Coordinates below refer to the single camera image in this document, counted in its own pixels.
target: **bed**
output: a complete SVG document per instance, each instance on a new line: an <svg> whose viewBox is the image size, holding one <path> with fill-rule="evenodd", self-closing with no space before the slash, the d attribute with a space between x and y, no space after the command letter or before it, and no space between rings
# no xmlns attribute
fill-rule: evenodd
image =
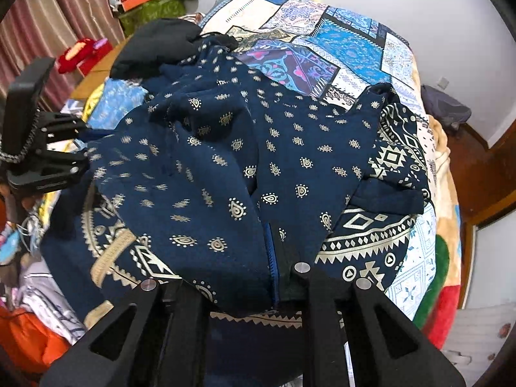
<svg viewBox="0 0 516 387"><path fill-rule="evenodd" d="M373 19L312 0L218 0L199 26L206 34L218 32L235 37L239 46L232 55L240 63L273 80L279 85L278 91L284 86L318 103L334 105L335 116L356 108L355 102L362 92L378 82L390 84L401 103L412 112L409 118L417 130L414 144L422 148L420 162L428 179L429 202L423 214L408 217L349 208L349 232L342 236L342 243L325 240L314 262L322 267L341 266L338 272L345 280L351 281L357 274L369 276L441 347L458 302L460 215L448 167L446 135L425 113L409 43ZM144 102L145 91L139 92L141 87L136 84L111 81L106 87L109 90L104 91L99 102L103 109L120 105L114 101L124 92L136 95L131 106L120 109L119 116L94 111L95 126L102 127L105 118L114 128L132 107ZM77 216L81 229L76 226L74 231L80 234L71 242L63 235L63 227L73 223L59 224L57 218L49 216L52 208L55 211L60 204L73 204L74 196L81 196L86 202L74 207L80 209ZM117 203L121 204L123 198L112 197L94 208L92 196L86 186L77 189L73 196L62 193L57 203L56 196L51 195L42 208L50 225L42 242L45 259L72 307L90 325L142 279L151 276L166 282L179 277L172 264L157 256L147 235L134 237L122 251L107 258L104 252L117 243L117 238L128 237L117 214ZM395 230L386 236L382 248L375 248L369 239L372 241L372 236L385 232L386 223ZM346 250L350 243L360 244L361 248L350 254ZM124 255L128 259L122 267L120 260ZM362 267L349 262L342 268L346 260L353 258L360 258ZM102 289L92 289L91 285ZM216 302L217 294L211 286L203 281L198 288ZM294 379L302 373L303 339L298 330L301 324L299 315L274 311L239 317L212 313L207 382L217 382L228 374L233 380L253 378L266 385ZM242 337L248 339L245 345L239 341ZM274 364L279 359L284 362L282 368ZM352 375L350 360L348 367Z"/></svg>

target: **light blue fabric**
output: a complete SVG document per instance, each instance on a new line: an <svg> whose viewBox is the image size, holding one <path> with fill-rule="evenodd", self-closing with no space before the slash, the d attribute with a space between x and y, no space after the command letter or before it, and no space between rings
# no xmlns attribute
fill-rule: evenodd
<svg viewBox="0 0 516 387"><path fill-rule="evenodd" d="M92 128L115 129L118 122L144 102L147 90L125 80L108 78L88 123Z"/></svg>
<svg viewBox="0 0 516 387"><path fill-rule="evenodd" d="M20 233L18 231L13 232L2 245L0 249L0 263L9 263L14 257L20 242Z"/></svg>
<svg viewBox="0 0 516 387"><path fill-rule="evenodd" d="M361 14L346 10L345 8L328 7L326 13L331 14L337 20L353 26L355 29L367 33L369 36L376 37L378 33L378 22Z"/></svg>
<svg viewBox="0 0 516 387"><path fill-rule="evenodd" d="M455 205L455 214L457 215L457 222L459 225L459 228L461 228L461 219L460 219L460 207L459 205ZM459 239L459 245L457 246L457 253L459 254L459 257L462 257L462 242Z"/></svg>
<svg viewBox="0 0 516 387"><path fill-rule="evenodd" d="M317 31L304 39L338 58L369 84L391 81L389 74L380 69L382 48L358 33L323 19Z"/></svg>

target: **paisley pattern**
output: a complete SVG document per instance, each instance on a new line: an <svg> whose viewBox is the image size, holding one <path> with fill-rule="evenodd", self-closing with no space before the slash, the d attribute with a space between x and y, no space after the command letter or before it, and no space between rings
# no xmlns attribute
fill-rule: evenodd
<svg viewBox="0 0 516 387"><path fill-rule="evenodd" d="M316 97L337 71L309 49L282 41L259 40L238 58L287 89Z"/></svg>
<svg viewBox="0 0 516 387"><path fill-rule="evenodd" d="M144 102L147 90L130 81L108 78L88 119L92 128L114 129L127 113Z"/></svg>
<svg viewBox="0 0 516 387"><path fill-rule="evenodd" d="M390 76L380 69L382 48L329 19L323 19L317 25L316 32L304 40L318 45L341 60L369 84L390 81Z"/></svg>
<svg viewBox="0 0 516 387"><path fill-rule="evenodd" d="M288 33L307 35L313 32L326 7L312 0L288 0L260 29L280 27Z"/></svg>
<svg viewBox="0 0 516 387"><path fill-rule="evenodd" d="M257 41L262 39L270 40L272 42L290 42L290 40L295 36L292 33L287 33L280 29L273 29L270 32L256 33L237 26L233 26L226 34L233 36L238 41L238 48L233 52L239 54L251 50Z"/></svg>
<svg viewBox="0 0 516 387"><path fill-rule="evenodd" d="M378 22L361 14L346 10L345 8L328 7L326 13L331 14L342 23L367 33L370 37L376 38L378 33Z"/></svg>
<svg viewBox="0 0 516 387"><path fill-rule="evenodd" d="M396 36L387 33L383 49L382 71L396 77L411 89L415 89L412 66L413 55L410 48Z"/></svg>
<svg viewBox="0 0 516 387"><path fill-rule="evenodd" d="M340 235L339 225L335 227L335 222L348 202L352 205L360 203L361 200L349 201L347 194L360 191L362 184L366 184L366 181L361 183L363 178L372 177L378 182L379 186L375 191L377 196L383 190L390 190L392 183L399 190L408 186L420 193L425 191L423 183L426 182L426 169L420 162L421 153L417 141L412 137L416 123L410 121L410 114L406 110L403 112L396 107L399 99L391 91L390 84L368 87L355 103L354 109L346 113L347 127L339 127L335 132L332 131L337 130L333 112L335 107L315 97L305 98L285 88L282 96L278 97L277 90L264 82L269 79L260 71L237 64L232 57L221 56L221 49L213 45L213 40L207 39L205 42L206 48L200 52L198 59L182 63L184 72L181 76L177 76L177 69L162 69L165 77L173 81L173 84L152 100L155 110L149 113L144 104L131 112L130 117L134 119L131 125L122 123L115 130L115 134L131 136L130 142L122 144L117 142L119 139L107 139L92 143L92 146L97 147L92 155L102 155L95 163L106 169L97 179L97 184L99 190L107 196L111 196L115 189L120 191L120 184L132 184L132 188L136 185L145 186L143 177L139 177L141 166L137 164L122 162L116 166L116 175L111 174L111 170L114 173L114 167L109 161L112 161L114 152L117 156L122 153L127 158L138 158L145 164L146 173L150 173L160 182L166 182L168 187L175 188L173 191L161 192L148 188L144 199L136 195L137 191L132 191L131 195L126 194L119 214L130 228L143 231L144 227L152 225L159 210L175 217L169 221L170 228L167 231L154 235L156 242L163 241L163 245L166 245L166 240L162 240L162 237L179 247L197 248L217 237L231 245L246 245L245 258L238 249L225 250L217 261L217 266L229 267L232 266L231 263L247 263L254 258L256 261L248 266L254 270L259 269L259 273L265 278L263 283L266 284L268 267L259 268L258 264L266 262L264 253L267 247L259 238L250 238L252 234L256 234L261 223L279 222L285 234L290 234L289 240L299 246L301 258L312 262L316 258L318 245L330 231L334 238L345 237ZM214 64L219 67L216 72L212 69ZM234 73L231 72L233 68L237 69ZM195 83L191 84L190 70L192 74L198 74L199 69L202 79L194 80ZM238 77L237 84L231 81L233 76ZM291 116L298 121L293 128ZM169 125L171 121L175 121L173 126ZM197 132L196 127L200 126L211 127L209 140ZM379 140L378 129L385 129L389 139L385 144L390 145ZM342 144L343 135L347 140L345 144ZM390 152L385 151L386 146L391 151L403 152L401 157L398 156L399 164L393 165L395 160L391 158ZM140 152L142 147L158 149L153 163L148 154ZM294 153L297 153L298 160L295 160ZM391 182L389 172L393 170L397 173L394 176L399 180L402 169L405 172L409 166L415 165L412 161L414 156L419 161L417 171L409 168L406 181ZM339 164L335 163L335 159L339 159ZM184 173L176 173L176 167L172 164L177 161L184 167ZM131 173L131 177L120 179L120 172ZM212 181L209 185L202 178L207 175ZM389 181L389 185L385 184L384 188L382 180ZM231 184L221 186L217 182ZM255 188L255 194L251 193L250 196L249 188ZM228 200L227 209L221 211L224 204L216 201L208 209L205 199L200 196L202 190L209 192L213 200L225 197ZM185 210L181 211L181 217L195 219L185 221L177 217L179 214L174 211L175 205L181 202L176 198L177 193L190 200L185 205ZM403 210L404 195L400 192L398 196L401 197L398 201L399 208ZM256 202L260 205L259 213L255 207ZM146 218L145 214L140 216L135 213L141 207L156 212L147 214ZM305 220L302 228L298 220L288 218L291 216L289 211L300 208ZM356 230L358 227L352 225L351 228ZM344 257L347 259L347 245L341 245L336 257L341 258L341 250L344 250ZM404 256L403 247L399 249L401 256ZM190 251L192 249L176 249L162 253L165 255L163 257L168 258L167 263L181 264L181 274L185 278L202 278L217 286L220 306L228 309L237 306L231 295L236 288L228 286L217 276L199 271L193 257L183 257ZM370 256L374 258L379 253L375 251ZM323 266L331 275L341 274L345 264L344 260L339 261L342 267L337 266L335 261L321 259L317 262L321 265L332 263L331 267ZM385 282L394 279L396 271L393 267L383 265L380 271L385 274ZM256 283L253 285L253 289L258 287ZM260 297L256 293L253 299L256 304L270 301L268 295L262 294Z"/></svg>

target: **black cloth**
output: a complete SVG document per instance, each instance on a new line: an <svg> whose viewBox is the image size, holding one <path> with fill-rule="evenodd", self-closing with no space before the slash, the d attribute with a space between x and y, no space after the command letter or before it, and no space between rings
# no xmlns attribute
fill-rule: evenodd
<svg viewBox="0 0 516 387"><path fill-rule="evenodd" d="M182 19L156 19L139 28L114 61L109 77L119 80L158 76L162 64L176 64L197 54L201 28ZM216 35L220 45L238 47L232 36Z"/></svg>
<svg viewBox="0 0 516 387"><path fill-rule="evenodd" d="M426 113L437 119L445 130L457 131L471 117L471 109L453 97L429 85L421 86Z"/></svg>

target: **black clamp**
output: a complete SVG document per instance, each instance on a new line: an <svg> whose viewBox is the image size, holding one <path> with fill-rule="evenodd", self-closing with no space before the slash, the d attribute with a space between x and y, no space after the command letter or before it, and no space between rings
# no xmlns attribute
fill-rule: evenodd
<svg viewBox="0 0 516 387"><path fill-rule="evenodd" d="M9 184L18 200L6 199L7 218L12 222L21 223L25 216L19 200L78 183L89 168L85 152L47 150L48 144L75 139L87 129L78 117L38 109L37 102L54 61L48 57L33 61L11 83L7 93L0 178Z"/></svg>
<svg viewBox="0 0 516 387"><path fill-rule="evenodd" d="M456 368L373 281L328 277L297 262L296 249L272 227L279 310L298 310L305 333L304 387L349 387L349 342L357 387L463 387Z"/></svg>
<svg viewBox="0 0 516 387"><path fill-rule="evenodd" d="M147 279L58 359L39 385L202 387L210 307L182 279Z"/></svg>

